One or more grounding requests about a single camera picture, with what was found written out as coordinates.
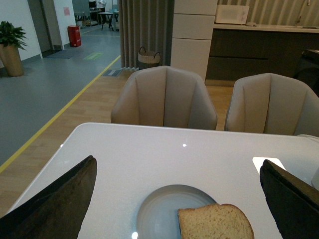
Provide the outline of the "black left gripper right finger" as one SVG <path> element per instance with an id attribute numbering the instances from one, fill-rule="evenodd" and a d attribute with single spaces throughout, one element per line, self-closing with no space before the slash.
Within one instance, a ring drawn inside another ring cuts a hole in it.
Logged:
<path id="1" fill-rule="evenodd" d="M 264 160 L 260 183 L 284 239 L 319 237 L 319 191 L 275 163 Z"/>

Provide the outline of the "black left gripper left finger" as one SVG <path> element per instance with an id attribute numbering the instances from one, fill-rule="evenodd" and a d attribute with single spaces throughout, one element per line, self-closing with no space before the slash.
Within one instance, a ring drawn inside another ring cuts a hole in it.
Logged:
<path id="1" fill-rule="evenodd" d="M 2 239 L 76 239 L 93 195 L 97 161 L 88 156 L 0 220 Z"/>

